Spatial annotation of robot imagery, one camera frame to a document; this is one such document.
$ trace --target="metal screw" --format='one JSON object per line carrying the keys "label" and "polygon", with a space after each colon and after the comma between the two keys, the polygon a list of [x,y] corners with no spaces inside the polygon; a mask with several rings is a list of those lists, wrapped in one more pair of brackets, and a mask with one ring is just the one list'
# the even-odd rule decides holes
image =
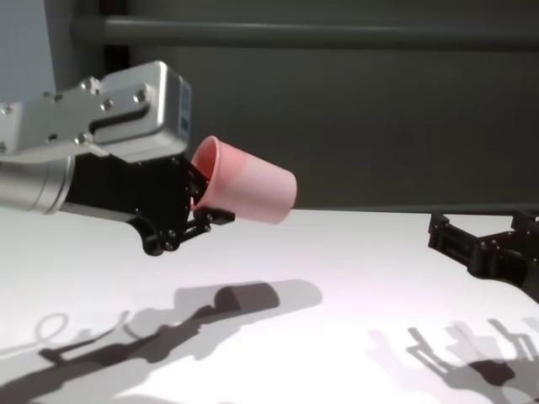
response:
{"label": "metal screw", "polygon": [[133,96],[133,99],[136,103],[142,103],[146,101],[146,90],[137,91],[136,94]]}
{"label": "metal screw", "polygon": [[92,90],[93,88],[97,87],[99,84],[99,80],[95,77],[86,77],[84,80],[81,81],[81,88],[83,90]]}
{"label": "metal screw", "polygon": [[103,111],[108,111],[112,108],[112,106],[114,105],[114,103],[112,102],[111,99],[107,98],[105,101],[103,101],[103,103],[101,104],[101,109]]}
{"label": "metal screw", "polygon": [[93,141],[93,136],[91,133],[83,132],[79,133],[77,137],[75,138],[75,143],[77,143],[79,146],[85,146],[89,145]]}
{"label": "metal screw", "polygon": [[13,112],[13,105],[12,104],[7,104],[7,105],[4,105],[2,107],[2,113],[3,114],[9,115],[12,112]]}

